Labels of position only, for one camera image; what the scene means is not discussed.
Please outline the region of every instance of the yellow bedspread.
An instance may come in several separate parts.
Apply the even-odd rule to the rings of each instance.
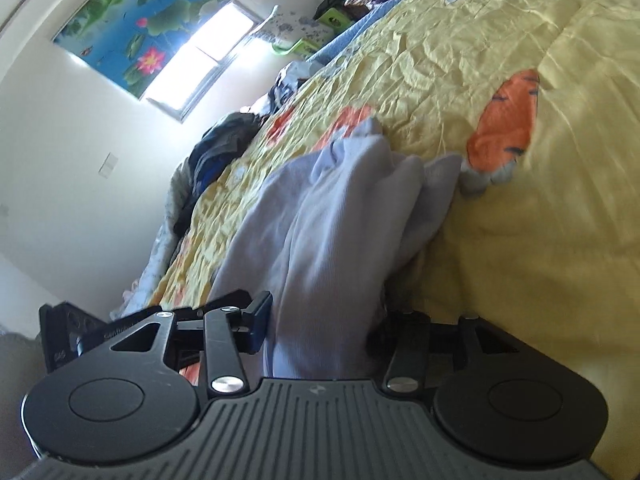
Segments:
[[[352,105],[393,149],[465,151],[483,109],[521,70],[540,74],[532,142],[513,180],[457,196],[436,240],[390,280],[396,301],[454,322],[474,311],[596,384],[609,425],[594,460],[640,471],[640,0],[405,0],[359,50],[297,95],[201,197],[156,291],[201,304],[265,177],[308,152]]]

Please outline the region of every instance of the window pane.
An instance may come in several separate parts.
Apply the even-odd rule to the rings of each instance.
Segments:
[[[195,89],[218,64],[191,45],[182,47],[162,69],[145,97],[164,103],[174,110],[182,110]]]
[[[221,60],[254,25],[254,20],[234,4],[226,4],[196,32],[192,41],[214,59]]]

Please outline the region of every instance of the window frame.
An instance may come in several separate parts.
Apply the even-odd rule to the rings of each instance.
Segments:
[[[235,6],[240,12],[242,12],[245,16],[254,22],[254,26],[249,29],[249,31],[231,48],[231,50],[226,54],[225,57],[221,60],[217,60],[214,57],[211,57],[209,54],[204,52],[204,50],[200,49],[196,46],[196,48],[205,54],[207,57],[210,57],[215,63],[216,66],[207,73],[204,78],[200,81],[199,85],[196,86],[194,91],[191,93],[190,97],[185,102],[184,106],[176,110],[171,108],[169,105],[157,101],[151,97],[146,97],[144,94],[140,98],[141,101],[147,101],[151,103],[153,106],[160,108],[164,113],[168,114],[175,120],[180,123],[183,123],[185,119],[189,116],[189,114],[193,111],[193,109],[197,106],[200,100],[204,97],[204,95],[211,90],[211,87],[216,83],[216,81],[222,76],[227,68],[231,66],[231,64],[236,60],[240,52],[252,41],[255,41],[250,37],[251,31],[255,29],[258,25],[260,25],[264,20],[251,12],[247,7],[243,4],[239,3],[237,0],[232,0],[226,5]]]

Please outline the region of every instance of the yellow blanket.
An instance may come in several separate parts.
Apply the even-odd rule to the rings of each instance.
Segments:
[[[355,44],[297,95],[280,138],[266,134],[272,119],[201,197],[154,302],[204,302],[265,177],[308,152],[345,107],[370,105],[394,150],[430,159],[464,152],[501,83],[536,69],[538,116],[513,180],[455,197],[436,240],[389,289],[436,321],[474,311],[587,377],[609,405],[594,460],[633,478],[640,0],[405,0]]]

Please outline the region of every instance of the window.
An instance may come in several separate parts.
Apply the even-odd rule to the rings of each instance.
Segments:
[[[183,120],[250,41],[247,35],[259,21],[239,4],[226,4],[167,63],[143,98]]]

